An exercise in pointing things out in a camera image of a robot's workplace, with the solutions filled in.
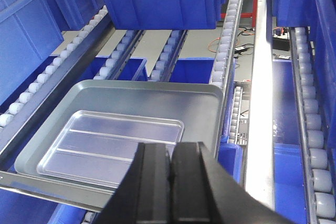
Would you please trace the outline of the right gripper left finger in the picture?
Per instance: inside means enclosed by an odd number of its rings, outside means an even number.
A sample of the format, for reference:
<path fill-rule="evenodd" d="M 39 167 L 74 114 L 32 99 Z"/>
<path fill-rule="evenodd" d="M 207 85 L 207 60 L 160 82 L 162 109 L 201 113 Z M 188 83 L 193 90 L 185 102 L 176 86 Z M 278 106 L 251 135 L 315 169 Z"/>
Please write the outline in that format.
<path fill-rule="evenodd" d="M 94 223 L 169 223 L 169 174 L 164 144 L 138 144 L 125 177 Z"/>

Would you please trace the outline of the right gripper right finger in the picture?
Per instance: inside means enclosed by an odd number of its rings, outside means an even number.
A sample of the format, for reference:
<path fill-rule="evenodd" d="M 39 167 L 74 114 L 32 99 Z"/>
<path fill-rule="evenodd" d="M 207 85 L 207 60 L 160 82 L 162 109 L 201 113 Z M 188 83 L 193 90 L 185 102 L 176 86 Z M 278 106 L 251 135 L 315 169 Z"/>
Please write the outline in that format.
<path fill-rule="evenodd" d="M 201 142 L 172 156 L 173 223 L 290 223 L 248 194 Z"/>

